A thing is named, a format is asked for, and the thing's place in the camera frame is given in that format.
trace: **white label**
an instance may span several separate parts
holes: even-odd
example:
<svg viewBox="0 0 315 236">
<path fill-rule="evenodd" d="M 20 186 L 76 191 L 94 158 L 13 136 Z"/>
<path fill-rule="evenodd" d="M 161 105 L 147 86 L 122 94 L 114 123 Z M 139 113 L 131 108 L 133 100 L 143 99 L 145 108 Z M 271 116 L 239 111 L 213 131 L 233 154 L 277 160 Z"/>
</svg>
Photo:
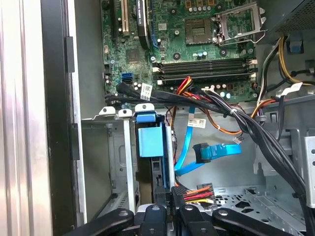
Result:
<svg viewBox="0 0 315 236">
<path fill-rule="evenodd" d="M 286 88 L 286 89 L 282 92 L 281 96 L 286 96 L 286 95 L 288 95 L 288 94 L 291 93 L 291 92 L 297 92 L 298 90 L 300 90 L 300 88 L 301 88 L 302 85 L 303 85 L 303 82 L 293 84 L 291 87 Z"/>
<path fill-rule="evenodd" d="M 204 129 L 206 128 L 206 119 L 190 119 L 187 126 Z"/>
<path fill-rule="evenodd" d="M 158 30 L 159 31 L 167 30 L 167 24 L 166 23 L 160 23 L 158 25 Z"/>
<path fill-rule="evenodd" d="M 149 101 L 151 97 L 151 92 L 152 85 L 142 83 L 140 98 Z"/>
</svg>

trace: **motherboard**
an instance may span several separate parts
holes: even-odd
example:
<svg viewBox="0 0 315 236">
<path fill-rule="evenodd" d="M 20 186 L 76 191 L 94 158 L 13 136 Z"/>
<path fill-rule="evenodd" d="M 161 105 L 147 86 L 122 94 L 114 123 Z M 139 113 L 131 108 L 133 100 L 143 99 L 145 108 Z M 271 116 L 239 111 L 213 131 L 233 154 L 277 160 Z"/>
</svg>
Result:
<svg viewBox="0 0 315 236">
<path fill-rule="evenodd" d="M 230 103 L 257 99 L 249 0 L 101 0 L 105 92 L 175 92 L 191 76 Z"/>
</svg>

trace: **sata port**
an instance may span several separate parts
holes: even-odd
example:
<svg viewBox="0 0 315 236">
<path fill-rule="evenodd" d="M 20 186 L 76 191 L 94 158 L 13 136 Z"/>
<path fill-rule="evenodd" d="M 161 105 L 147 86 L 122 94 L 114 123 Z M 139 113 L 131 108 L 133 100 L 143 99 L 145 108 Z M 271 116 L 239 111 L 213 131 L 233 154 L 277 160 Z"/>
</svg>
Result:
<svg viewBox="0 0 315 236">
<path fill-rule="evenodd" d="M 132 78 L 122 78 L 122 82 L 126 84 L 131 84 L 132 83 Z"/>
<path fill-rule="evenodd" d="M 132 73 L 122 73 L 122 82 L 126 84 L 132 83 L 133 74 Z"/>
</svg>

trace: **cpu socket lever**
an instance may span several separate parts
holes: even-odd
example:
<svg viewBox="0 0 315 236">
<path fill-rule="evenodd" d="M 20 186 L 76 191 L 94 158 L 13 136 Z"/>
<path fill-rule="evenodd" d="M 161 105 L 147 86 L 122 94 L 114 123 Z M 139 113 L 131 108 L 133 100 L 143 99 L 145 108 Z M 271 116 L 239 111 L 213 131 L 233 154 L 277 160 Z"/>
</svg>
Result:
<svg viewBox="0 0 315 236">
<path fill-rule="evenodd" d="M 253 29 L 248 32 L 239 32 L 236 36 L 229 35 L 228 31 L 228 19 L 231 15 L 239 14 L 241 12 L 251 11 Z M 258 43 L 266 35 L 266 30 L 262 30 L 262 25 L 266 21 L 266 17 L 261 17 L 265 13 L 265 10 L 260 8 L 256 2 L 252 2 L 243 6 L 236 7 L 231 10 L 223 11 L 216 15 L 216 22 L 219 27 L 219 33 L 217 34 L 218 45 L 226 46 L 237 43 L 252 42 Z M 248 36 L 259 37 L 257 40 L 248 38 Z"/>
</svg>

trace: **green circuit board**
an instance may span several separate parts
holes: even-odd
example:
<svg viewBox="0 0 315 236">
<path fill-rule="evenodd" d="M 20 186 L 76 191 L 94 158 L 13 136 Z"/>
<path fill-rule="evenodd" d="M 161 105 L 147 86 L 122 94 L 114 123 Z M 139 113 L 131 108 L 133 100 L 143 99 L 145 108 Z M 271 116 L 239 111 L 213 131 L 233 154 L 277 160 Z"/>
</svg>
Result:
<svg viewBox="0 0 315 236">
<path fill-rule="evenodd" d="M 127 0 L 127 15 L 129 33 L 121 31 L 122 0 L 116 0 L 116 18 L 119 29 L 117 41 L 112 40 L 112 15 L 110 9 L 104 7 L 106 0 L 101 0 L 102 6 L 102 36 L 104 64 L 111 74 L 105 76 L 105 90 L 107 93 L 116 93 L 116 85 L 122 81 L 122 73 L 132 73 L 130 86 L 140 91 L 134 83 L 146 83 L 153 88 L 172 91 L 172 86 L 159 86 L 152 72 L 152 57 L 156 63 L 181 63 L 203 60 L 224 60 L 237 58 L 254 58 L 255 50 L 252 43 L 235 44 L 219 47 L 213 43 L 189 42 L 187 32 L 203 35 L 199 40 L 208 40 L 213 37 L 211 18 L 221 11 L 235 8 L 234 0 L 147 0 L 149 5 L 148 27 L 152 34 L 152 47 L 144 50 L 141 47 L 136 18 L 136 0 Z M 228 18 L 229 35 L 252 29 L 250 11 L 241 12 Z M 230 93 L 231 103 L 256 100 L 252 89 L 253 79 L 226 81 L 221 83 L 205 82 L 198 84 L 201 88 L 218 86 L 216 92 Z"/>
</svg>

